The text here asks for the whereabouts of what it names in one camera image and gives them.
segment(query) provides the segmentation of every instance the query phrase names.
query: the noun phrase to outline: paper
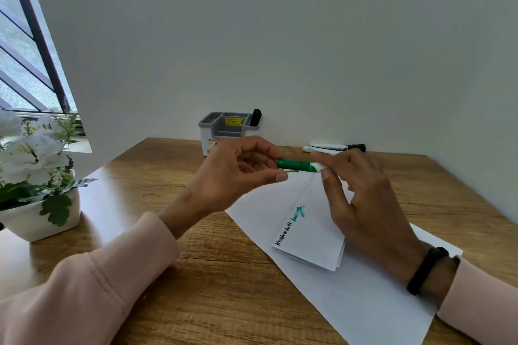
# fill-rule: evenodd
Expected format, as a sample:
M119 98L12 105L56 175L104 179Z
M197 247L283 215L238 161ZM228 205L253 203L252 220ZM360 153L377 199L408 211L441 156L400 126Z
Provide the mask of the paper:
M331 271L340 266L344 237L331 218L320 174L311 175L271 245Z
M307 172L291 172L288 181L244 195L227 213L350 345L421 344L437 308L412 296L404 284L349 244L334 272L301 263L271 246L272 232L310 178ZM347 199L352 196L346 191ZM451 256L462 254L459 248L412 228L421 240L446 248Z

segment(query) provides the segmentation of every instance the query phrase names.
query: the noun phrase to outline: yellow price tag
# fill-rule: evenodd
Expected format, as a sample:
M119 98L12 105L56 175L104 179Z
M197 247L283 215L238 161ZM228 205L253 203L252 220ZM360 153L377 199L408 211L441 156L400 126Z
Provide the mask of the yellow price tag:
M243 125L243 117L226 117L225 125L226 126L237 126L240 127Z

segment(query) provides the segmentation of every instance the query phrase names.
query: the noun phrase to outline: green marker cap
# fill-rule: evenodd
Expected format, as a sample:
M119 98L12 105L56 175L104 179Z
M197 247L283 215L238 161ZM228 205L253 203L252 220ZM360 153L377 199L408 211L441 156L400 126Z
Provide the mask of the green marker cap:
M279 169L289 169L293 171L316 172L316 169L311 166L310 161L297 161L280 158L277 160L277 167Z

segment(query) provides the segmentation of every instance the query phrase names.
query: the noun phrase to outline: desk organizer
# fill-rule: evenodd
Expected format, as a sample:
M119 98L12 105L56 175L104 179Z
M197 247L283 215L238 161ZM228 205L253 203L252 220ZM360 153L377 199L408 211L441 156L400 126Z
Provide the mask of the desk organizer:
M211 147L222 138L259 135L261 119L261 111L258 109L254 113L209 113L198 123L203 155L206 156Z

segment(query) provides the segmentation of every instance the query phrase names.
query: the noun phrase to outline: window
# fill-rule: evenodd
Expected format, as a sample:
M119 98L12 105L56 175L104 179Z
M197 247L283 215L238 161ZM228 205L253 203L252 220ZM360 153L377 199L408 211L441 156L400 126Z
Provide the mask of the window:
M0 107L77 111L38 0L0 0Z

